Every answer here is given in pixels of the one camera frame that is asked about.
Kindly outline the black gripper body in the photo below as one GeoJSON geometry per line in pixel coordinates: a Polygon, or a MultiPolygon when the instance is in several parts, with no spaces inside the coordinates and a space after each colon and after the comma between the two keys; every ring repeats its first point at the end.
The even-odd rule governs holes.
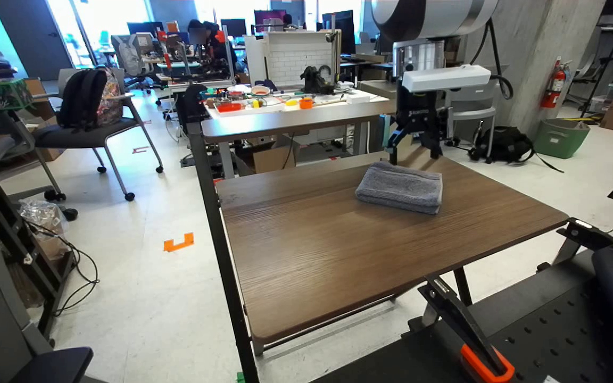
{"type": "Polygon", "coordinates": [[[400,89],[397,99],[397,123],[399,132],[412,135],[436,135],[443,137],[448,125],[448,110],[439,103],[436,91],[406,91],[400,89]]]}

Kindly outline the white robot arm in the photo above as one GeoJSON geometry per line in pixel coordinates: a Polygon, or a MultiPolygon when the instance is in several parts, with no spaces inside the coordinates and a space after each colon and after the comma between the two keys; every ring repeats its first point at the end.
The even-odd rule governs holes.
{"type": "Polygon", "coordinates": [[[498,0],[373,0],[373,20],[392,41],[397,77],[397,129],[387,139],[390,161],[406,135],[436,159],[443,156],[442,91],[487,85],[492,73],[481,64],[448,65],[443,41],[483,28],[498,0]]]}

